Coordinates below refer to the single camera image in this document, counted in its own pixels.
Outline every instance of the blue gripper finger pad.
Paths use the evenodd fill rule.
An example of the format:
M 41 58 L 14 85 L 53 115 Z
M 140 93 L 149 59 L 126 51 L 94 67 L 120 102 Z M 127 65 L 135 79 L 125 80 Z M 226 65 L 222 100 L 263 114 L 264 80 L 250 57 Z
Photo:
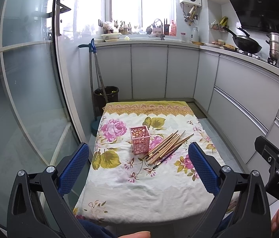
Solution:
M 200 176 L 207 192 L 212 193 L 214 196 L 216 196 L 220 191 L 220 187 L 218 185 L 219 177 L 212 169 L 210 164 L 207 162 L 206 158 L 200 150 L 201 149 L 198 148 L 198 146 L 196 146 L 194 143 L 191 143 L 188 149 L 189 158 L 196 172 Z
M 83 144 L 59 176 L 58 193 L 61 197 L 71 192 L 88 158 L 89 147 L 87 144 Z

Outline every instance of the basket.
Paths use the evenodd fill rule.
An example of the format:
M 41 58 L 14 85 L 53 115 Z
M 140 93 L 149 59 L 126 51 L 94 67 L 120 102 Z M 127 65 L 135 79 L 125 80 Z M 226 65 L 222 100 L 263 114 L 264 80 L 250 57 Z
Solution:
M 135 155 L 149 151 L 150 134 L 147 126 L 130 128 L 130 137 Z

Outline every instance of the pan handle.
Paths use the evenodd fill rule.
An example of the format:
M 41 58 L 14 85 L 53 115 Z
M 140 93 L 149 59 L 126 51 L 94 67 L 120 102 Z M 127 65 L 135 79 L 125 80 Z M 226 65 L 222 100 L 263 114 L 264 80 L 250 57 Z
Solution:
M 245 33 L 245 35 L 246 35 L 247 37 L 249 37 L 249 34 L 248 34 L 245 30 L 243 30 L 243 29 L 242 29 L 242 28 L 240 28 L 240 27 L 237 27 L 237 29 L 239 29 L 240 31 L 244 32 L 244 33 Z
M 226 30 L 227 32 L 231 33 L 231 34 L 233 35 L 233 37 L 236 37 L 236 34 L 235 34 L 232 30 L 230 30 L 229 28 L 224 27 L 224 26 L 222 26 L 222 28 L 223 28 L 224 30 Z

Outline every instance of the human hand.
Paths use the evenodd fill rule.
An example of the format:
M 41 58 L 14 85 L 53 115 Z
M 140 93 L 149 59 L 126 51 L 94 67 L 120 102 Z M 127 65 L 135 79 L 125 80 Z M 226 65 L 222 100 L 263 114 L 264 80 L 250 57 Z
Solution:
M 271 231 L 276 232 L 279 228 L 279 209 L 271 220 Z
M 142 231 L 134 234 L 123 235 L 119 238 L 150 238 L 150 232 Z

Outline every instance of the mop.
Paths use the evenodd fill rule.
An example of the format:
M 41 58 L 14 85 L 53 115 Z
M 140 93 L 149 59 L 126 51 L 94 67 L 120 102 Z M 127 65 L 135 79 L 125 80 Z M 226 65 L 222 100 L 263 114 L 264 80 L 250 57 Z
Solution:
M 99 67 L 99 61 L 98 61 L 98 55 L 97 55 L 97 50 L 94 44 L 94 38 L 91 40 L 90 44 L 82 44 L 82 45 L 78 45 L 79 48 L 83 48 L 83 47 L 88 47 L 89 48 L 89 70 L 90 70 L 90 87 L 91 87 L 91 98 L 92 98 L 92 107 L 93 107 L 93 113 L 94 113 L 94 121 L 91 123 L 91 132 L 93 134 L 93 136 L 96 137 L 97 133 L 98 133 L 98 128 L 100 125 L 100 120 L 101 120 L 101 116 L 96 117 L 96 113 L 95 113 L 95 105 L 94 105 L 94 97 L 93 97 L 93 78 L 92 78 L 92 53 L 94 54 L 94 60 L 95 60 L 95 69 L 97 72 L 97 76 L 99 75 L 99 79 L 100 79 L 100 83 L 101 83 L 101 88 L 104 94 L 104 99 L 105 102 L 108 103 L 107 100 L 107 93 L 105 91 L 105 86 L 103 84 L 103 79 L 102 79 L 102 75 L 101 75 L 101 71 L 100 71 L 100 67 Z

